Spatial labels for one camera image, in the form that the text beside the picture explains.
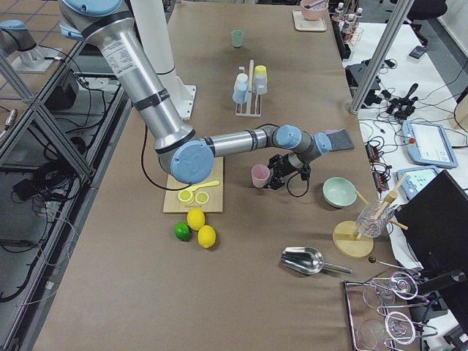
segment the pink bowl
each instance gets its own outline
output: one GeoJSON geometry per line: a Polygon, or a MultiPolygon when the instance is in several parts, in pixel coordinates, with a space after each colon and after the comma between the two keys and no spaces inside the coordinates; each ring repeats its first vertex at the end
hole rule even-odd
{"type": "Polygon", "coordinates": [[[301,1],[301,13],[302,16],[304,16],[305,19],[307,20],[319,20],[320,18],[323,18],[325,14],[328,13],[328,3],[322,3],[324,7],[320,10],[314,10],[313,8],[307,9],[304,6],[312,4],[313,2],[316,2],[316,0],[302,0],[301,1]]]}

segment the white table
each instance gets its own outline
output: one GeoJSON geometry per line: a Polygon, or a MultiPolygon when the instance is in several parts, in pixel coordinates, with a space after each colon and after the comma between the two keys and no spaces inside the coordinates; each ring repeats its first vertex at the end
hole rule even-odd
{"type": "MultiPolygon", "coordinates": [[[[358,41],[356,46],[352,47],[350,58],[343,61],[344,67],[370,59],[385,29],[385,24],[381,23],[361,23],[360,26],[363,29],[361,39],[358,41]]],[[[424,102],[425,104],[438,104],[437,107],[439,108],[425,106],[421,102],[416,102],[416,111],[408,118],[408,120],[437,122],[438,124],[451,129],[452,127],[450,122],[449,120],[446,120],[446,118],[452,117],[452,114],[448,111],[454,110],[456,101],[454,98],[451,98],[451,92],[446,86],[444,86],[445,83],[443,79],[440,77],[427,54],[424,54],[420,59],[408,56],[411,50],[419,44],[420,43],[412,32],[410,26],[402,26],[385,58],[395,59],[397,61],[397,67],[395,69],[381,69],[379,74],[379,77],[382,80],[382,90],[386,88],[392,94],[403,97],[409,91],[410,86],[413,83],[417,83],[419,85],[418,89],[412,97],[419,97],[421,102],[424,102]]],[[[372,137],[380,135],[384,138],[386,144],[403,143],[401,137],[395,137],[395,130],[391,125],[386,123],[373,123],[373,121],[377,119],[377,115],[379,113],[383,113],[383,115],[386,116],[386,106],[387,102],[384,100],[380,105],[374,104],[371,106],[375,108],[361,109],[359,111],[358,118],[362,121],[361,132],[364,142],[372,137]]],[[[452,146],[464,145],[465,141],[462,135],[451,132],[450,130],[446,130],[446,132],[452,146]]],[[[395,148],[395,146],[388,146],[383,150],[392,151],[395,148]]],[[[455,155],[459,166],[455,169],[449,170],[449,173],[456,179],[462,188],[467,188],[468,178],[466,177],[466,171],[468,167],[468,150],[455,150],[455,155]]],[[[388,184],[390,189],[396,183],[395,174],[397,170],[417,167],[417,165],[412,163],[409,158],[407,151],[405,150],[405,146],[399,146],[394,152],[385,154],[383,159],[387,165],[392,165],[392,178],[388,184]]],[[[396,203],[407,203],[407,198],[401,190],[399,190],[399,197],[396,200],[396,203]]],[[[396,259],[407,267],[415,267],[414,260],[407,251],[406,239],[403,236],[401,229],[395,227],[390,237],[396,259]]],[[[429,324],[436,326],[439,330],[438,336],[427,338],[427,342],[431,347],[431,350],[443,350],[447,347],[447,344],[443,340],[442,336],[457,325],[456,320],[449,312],[446,316],[431,320],[429,324]]]]}

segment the black monitor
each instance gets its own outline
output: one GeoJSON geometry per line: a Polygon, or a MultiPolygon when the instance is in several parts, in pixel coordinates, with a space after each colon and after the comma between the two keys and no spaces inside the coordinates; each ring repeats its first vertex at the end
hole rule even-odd
{"type": "MultiPolygon", "coordinates": [[[[468,196],[443,170],[396,212],[409,245],[424,270],[440,276],[454,270],[468,274],[468,196]]],[[[468,333],[468,282],[439,290],[459,325],[468,333]]]]}

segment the glass beaker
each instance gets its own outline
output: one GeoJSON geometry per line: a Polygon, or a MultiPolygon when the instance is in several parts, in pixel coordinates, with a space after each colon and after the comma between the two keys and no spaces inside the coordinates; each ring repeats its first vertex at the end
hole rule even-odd
{"type": "Polygon", "coordinates": [[[376,238],[381,235],[388,222],[393,217],[393,208],[387,206],[388,204],[384,203],[381,199],[376,199],[366,205],[356,219],[356,227],[359,234],[369,238],[376,238]],[[385,209],[379,214],[383,206],[385,206],[385,209]]]}

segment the lemon slice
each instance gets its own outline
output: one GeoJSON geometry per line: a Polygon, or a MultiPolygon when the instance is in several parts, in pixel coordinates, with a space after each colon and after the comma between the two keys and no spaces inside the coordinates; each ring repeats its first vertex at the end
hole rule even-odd
{"type": "Polygon", "coordinates": [[[186,202],[184,203],[184,205],[185,205],[185,206],[190,205],[190,204],[193,203],[194,201],[195,201],[195,196],[192,196],[192,198],[191,198],[189,201],[186,201],[186,202]]]}
{"type": "Polygon", "coordinates": [[[200,205],[205,205],[210,200],[210,195],[206,192],[198,192],[195,195],[195,201],[200,205]]]}
{"type": "Polygon", "coordinates": [[[178,200],[181,201],[182,203],[192,202],[194,200],[193,197],[194,197],[193,192],[191,192],[190,190],[186,190],[186,189],[181,190],[177,194],[178,200]]]}

